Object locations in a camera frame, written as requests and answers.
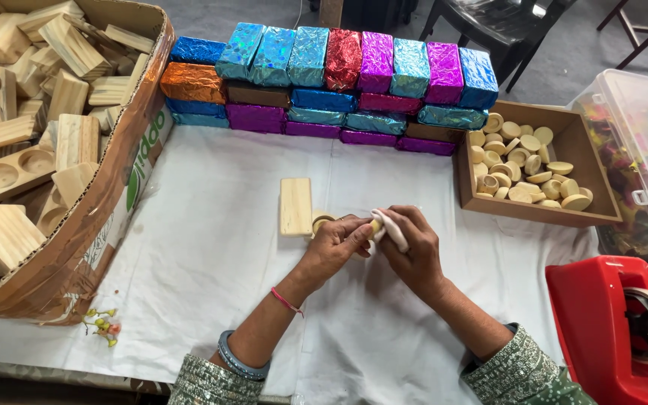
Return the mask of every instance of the cardboard box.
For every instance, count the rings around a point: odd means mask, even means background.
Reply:
[[[28,13],[58,3],[60,0],[0,0],[0,13]],[[0,281],[0,318],[56,325],[81,321],[173,123],[158,86],[175,40],[164,11],[129,1],[76,3],[100,30],[114,24],[156,44],[136,92],[112,129],[94,181],[48,240]]]
[[[606,171],[587,134],[581,115],[560,108],[505,101],[497,101],[489,111],[499,113],[504,120],[520,125],[551,128],[554,133],[550,145],[550,153],[553,147],[552,161],[556,157],[558,161],[573,164],[574,170],[567,177],[576,180],[580,187],[589,188],[594,194],[594,200],[585,212],[578,212],[508,199],[481,197],[476,193],[476,180],[471,163],[472,145],[466,138],[463,147],[456,153],[456,178],[459,180],[459,198],[463,209],[576,228],[621,222],[621,214],[614,202]]]

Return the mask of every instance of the holographic foil wrapper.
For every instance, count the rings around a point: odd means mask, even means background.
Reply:
[[[475,131],[487,123],[489,112],[453,105],[425,105],[419,111],[419,123]]]
[[[464,108],[489,110],[499,97],[499,85],[489,54],[468,48],[459,49],[462,62],[462,98],[456,104]]]
[[[341,127],[336,127],[334,125],[295,123],[294,121],[289,121],[286,123],[286,131],[284,133],[286,135],[339,139]]]
[[[361,93],[359,96],[359,108],[362,110],[416,115],[421,106],[421,99],[392,96],[391,94]]]
[[[401,135],[407,129],[407,118],[406,115],[395,112],[381,113],[361,109],[347,114],[345,125],[360,131]]]
[[[231,121],[286,121],[287,112],[277,106],[227,104],[227,117]]]
[[[339,28],[329,29],[324,80],[330,90],[356,87],[362,69],[362,33]]]
[[[286,72],[294,86],[321,87],[324,85],[328,28],[299,27],[294,38],[292,56]]]
[[[283,134],[286,121],[230,120],[233,130],[261,132],[263,134]]]
[[[288,88],[257,87],[248,81],[228,80],[227,90],[230,102],[281,108],[292,106]]]
[[[426,44],[421,41],[394,38],[394,74],[389,93],[420,99],[429,85],[429,60]]]
[[[459,63],[459,47],[453,43],[429,42],[429,87],[424,101],[431,104],[456,104],[462,95],[464,77]]]
[[[219,118],[227,117],[224,106],[213,102],[186,101],[167,97],[166,105],[173,113],[211,115]]]
[[[351,113],[356,111],[358,103],[353,94],[337,93],[320,88],[294,88],[292,104],[296,107]]]
[[[428,141],[426,139],[401,138],[397,141],[396,148],[407,152],[434,153],[440,156],[454,154],[456,144],[451,142]]]
[[[287,114],[289,115],[289,121],[322,125],[341,126],[344,125],[344,120],[347,118],[345,112],[301,108],[300,106],[293,106]]]
[[[339,139],[349,145],[391,146],[397,144],[397,137],[385,133],[359,130],[341,130]]]
[[[266,28],[249,71],[249,81],[259,86],[279,87],[292,83],[287,73],[287,64],[292,55],[294,34],[293,30],[286,28]]]
[[[226,45],[224,42],[179,37],[171,49],[169,59],[172,62],[213,65],[219,60]]]
[[[219,77],[247,80],[265,28],[264,25],[247,22],[236,25],[219,60],[214,64]]]
[[[174,122],[178,125],[229,128],[229,120],[227,120],[227,117],[215,117],[214,115],[201,114],[181,114],[174,111],[171,112],[171,117],[174,118]]]
[[[465,130],[438,127],[436,125],[425,125],[409,121],[404,136],[409,138],[428,139],[430,141],[460,143],[464,139],[466,133]]]
[[[394,38],[378,32],[361,33],[361,72],[357,89],[386,93],[394,73]]]
[[[226,104],[226,85],[212,66],[171,62],[159,80],[161,91],[172,99]]]

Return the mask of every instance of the gray bangle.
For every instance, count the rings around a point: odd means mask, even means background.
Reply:
[[[269,366],[272,361],[266,362],[262,368],[252,368],[248,367],[244,363],[241,363],[238,358],[232,354],[229,350],[229,344],[227,339],[229,336],[234,333],[234,331],[223,331],[221,336],[219,336],[219,355],[221,356],[224,363],[227,363],[229,368],[237,375],[246,378],[247,380],[253,381],[262,381],[266,378],[266,375],[269,374]]]

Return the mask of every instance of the brown foil wrapper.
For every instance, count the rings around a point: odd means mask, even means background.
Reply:
[[[330,90],[341,92],[356,87],[362,69],[362,33],[329,29],[324,80]]]
[[[259,87],[246,81],[229,80],[227,90],[230,102],[287,109],[292,106],[290,90],[286,87]]]
[[[161,91],[180,100],[226,104],[226,85],[213,66],[171,62],[161,75]]]
[[[465,130],[424,125],[410,120],[404,136],[408,138],[429,139],[431,141],[459,143],[462,142],[466,133]]]

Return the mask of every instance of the light blue foil wrapper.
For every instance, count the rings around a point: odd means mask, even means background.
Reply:
[[[460,48],[462,63],[462,98],[456,104],[465,108],[489,110],[499,97],[497,76],[494,75],[489,54],[474,49]]]
[[[166,105],[171,111],[179,114],[214,115],[226,118],[227,112],[223,105],[213,102],[198,102],[166,98]]]
[[[420,99],[429,86],[429,58],[426,43],[394,38],[394,75],[389,93]]]
[[[173,62],[213,65],[219,60],[226,45],[224,42],[179,37],[171,49],[169,59]]]
[[[462,108],[453,105],[427,104],[419,111],[417,121],[439,127],[458,128],[475,131],[487,123],[489,112],[475,108]]]
[[[292,104],[296,107],[351,113],[356,111],[358,103],[353,94],[337,93],[319,88],[295,88],[292,90]]]
[[[382,134],[401,135],[407,129],[407,116],[399,112],[381,113],[359,110],[346,115],[347,128]]]
[[[328,28],[299,27],[286,72],[294,86],[324,86],[324,58]]]
[[[270,87],[287,87],[292,83],[287,73],[287,64],[292,55],[295,34],[294,30],[286,28],[266,28],[249,70],[249,81],[258,86]]]
[[[178,125],[196,125],[200,127],[229,128],[229,120],[214,115],[181,114],[172,112],[171,117]]]
[[[301,108],[293,106],[287,113],[289,121],[298,123],[323,124],[323,125],[344,125],[347,118],[345,112],[325,111],[324,109]]]
[[[219,60],[214,64],[219,77],[248,80],[249,70],[257,54],[264,29],[266,27],[261,24],[240,22],[236,25]]]

